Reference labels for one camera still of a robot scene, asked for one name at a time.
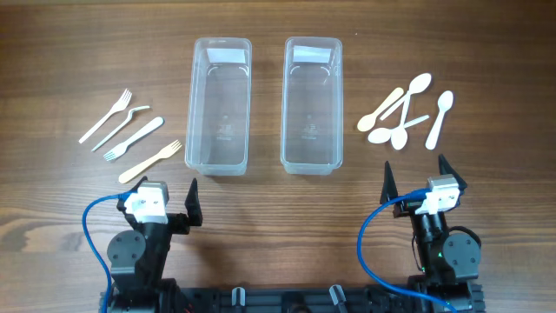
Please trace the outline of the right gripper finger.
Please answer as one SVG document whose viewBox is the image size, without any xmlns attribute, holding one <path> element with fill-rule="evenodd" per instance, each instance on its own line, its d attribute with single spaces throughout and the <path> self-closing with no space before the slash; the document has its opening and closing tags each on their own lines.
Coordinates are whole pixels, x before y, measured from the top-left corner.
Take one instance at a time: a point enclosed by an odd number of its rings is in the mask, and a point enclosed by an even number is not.
<svg viewBox="0 0 556 313">
<path fill-rule="evenodd" d="M 443 154 L 438 156 L 439 171 L 441 175 L 452 175 L 459 185 L 460 190 L 467 188 L 466 181 L 457 173 L 457 171 L 449 164 Z"/>
<path fill-rule="evenodd" d="M 387 203 L 398 196 L 398 190 L 395 184 L 392 168 L 389 161 L 386 161 L 384 166 L 384 179 L 381 190 L 380 204 Z"/>
</svg>

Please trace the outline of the light blue plastic fork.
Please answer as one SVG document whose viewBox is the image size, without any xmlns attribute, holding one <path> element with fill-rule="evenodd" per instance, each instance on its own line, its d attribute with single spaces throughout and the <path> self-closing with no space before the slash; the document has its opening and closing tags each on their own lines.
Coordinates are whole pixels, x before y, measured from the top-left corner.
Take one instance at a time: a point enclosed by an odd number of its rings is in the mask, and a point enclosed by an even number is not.
<svg viewBox="0 0 556 313">
<path fill-rule="evenodd" d="M 127 140 L 123 141 L 122 143 L 119 143 L 113 149 L 105 153 L 103 155 L 103 158 L 107 162 L 116 160 L 117 158 L 121 157 L 127 152 L 129 146 L 138 142 L 139 140 L 141 140 L 142 138 L 152 133 L 153 131 L 157 130 L 163 125 L 164 125 L 164 119 L 162 117 L 155 117 L 153 120 L 151 120 L 143 127 L 141 127 L 135 134 L 133 134 Z"/>
</svg>

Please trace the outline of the cream yellow plastic fork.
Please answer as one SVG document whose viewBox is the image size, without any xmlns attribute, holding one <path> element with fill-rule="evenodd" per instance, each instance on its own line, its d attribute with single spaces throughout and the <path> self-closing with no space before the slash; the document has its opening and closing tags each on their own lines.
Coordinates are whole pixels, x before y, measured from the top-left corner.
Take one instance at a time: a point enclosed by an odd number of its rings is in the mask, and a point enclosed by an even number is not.
<svg viewBox="0 0 556 313">
<path fill-rule="evenodd" d="M 143 173 L 147 168 L 155 164 L 162 159 L 168 159 L 172 157 L 176 152 L 182 148 L 182 143 L 179 140 L 175 140 L 173 143 L 167 145 L 158 151 L 155 155 L 148 158 L 147 160 L 135 165 L 134 167 L 126 170 L 118 177 L 119 183 L 127 183 L 134 177 Z"/>
</svg>

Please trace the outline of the translucent white plastic spoon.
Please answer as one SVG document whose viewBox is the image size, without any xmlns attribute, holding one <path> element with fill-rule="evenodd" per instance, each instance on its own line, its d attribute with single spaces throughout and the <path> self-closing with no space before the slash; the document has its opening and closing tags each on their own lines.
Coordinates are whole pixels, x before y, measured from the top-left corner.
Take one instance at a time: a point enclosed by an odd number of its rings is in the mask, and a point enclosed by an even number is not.
<svg viewBox="0 0 556 313">
<path fill-rule="evenodd" d="M 409 104 L 411 102 L 411 96 L 406 96 L 404 101 L 402 112 L 400 116 L 400 124 L 398 127 L 392 129 L 390 142 L 395 150 L 401 150 L 407 143 L 407 131 L 404 128 L 404 124 L 407 120 L 407 112 L 409 109 Z"/>
</svg>

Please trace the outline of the white spoon low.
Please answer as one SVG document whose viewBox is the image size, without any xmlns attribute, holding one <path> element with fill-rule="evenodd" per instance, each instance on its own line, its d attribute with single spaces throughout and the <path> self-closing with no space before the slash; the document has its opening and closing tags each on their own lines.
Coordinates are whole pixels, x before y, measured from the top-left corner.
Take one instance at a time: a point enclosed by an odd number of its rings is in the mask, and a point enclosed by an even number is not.
<svg viewBox="0 0 556 313">
<path fill-rule="evenodd" d="M 422 123 L 428 118 L 429 115 L 417 117 L 409 122 L 406 122 L 404 124 L 404 128 L 406 129 L 418 123 Z M 368 134 L 367 140 L 370 143 L 385 143 L 391 138 L 393 131 L 394 131 L 393 129 L 388 129 L 388 128 L 377 128 Z"/>
</svg>

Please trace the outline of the cream yellow plastic spoon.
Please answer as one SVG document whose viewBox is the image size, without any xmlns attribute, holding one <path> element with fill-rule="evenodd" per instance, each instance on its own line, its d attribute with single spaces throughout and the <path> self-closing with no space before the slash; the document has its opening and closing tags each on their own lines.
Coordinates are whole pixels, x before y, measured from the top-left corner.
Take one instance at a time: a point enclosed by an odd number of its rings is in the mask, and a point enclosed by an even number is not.
<svg viewBox="0 0 556 313">
<path fill-rule="evenodd" d="M 367 114 L 359 120 L 356 125 L 357 130 L 361 132 L 371 130 L 376 123 L 377 116 L 393 105 L 403 95 L 404 90 L 401 87 L 395 88 L 373 113 Z"/>
</svg>

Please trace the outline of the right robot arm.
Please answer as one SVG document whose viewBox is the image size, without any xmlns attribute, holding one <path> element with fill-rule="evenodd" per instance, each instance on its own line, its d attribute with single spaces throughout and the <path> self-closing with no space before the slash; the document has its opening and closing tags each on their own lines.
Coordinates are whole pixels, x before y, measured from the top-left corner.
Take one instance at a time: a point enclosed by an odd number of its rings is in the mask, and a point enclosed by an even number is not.
<svg viewBox="0 0 556 313">
<path fill-rule="evenodd" d="M 407 217 L 413 228 L 412 250 L 421 273 L 407 279 L 410 296 L 381 287 L 367 291 L 370 312 L 483 312 L 486 308 L 479 277 L 481 240 L 470 229 L 447 225 L 445 214 L 460 205 L 467 183 L 446 158 L 438 157 L 438 176 L 410 196 L 398 193 L 394 174 L 385 163 L 380 203 L 394 208 L 395 218 Z"/>
</svg>

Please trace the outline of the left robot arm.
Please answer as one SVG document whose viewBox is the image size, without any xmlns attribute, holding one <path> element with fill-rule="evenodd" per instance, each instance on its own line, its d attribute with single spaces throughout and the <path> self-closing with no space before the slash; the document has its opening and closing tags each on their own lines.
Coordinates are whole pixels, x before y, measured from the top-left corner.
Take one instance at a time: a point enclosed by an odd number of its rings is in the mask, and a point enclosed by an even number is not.
<svg viewBox="0 0 556 313">
<path fill-rule="evenodd" d="M 194 305 L 174 278 L 162 277 L 174 235 L 187 235 L 202 225 L 197 180 L 184 201 L 184 213 L 168 213 L 168 186 L 143 177 L 117 196 L 116 208 L 131 227 L 110 241 L 109 285 L 102 294 L 101 312 L 193 312 Z"/>
</svg>

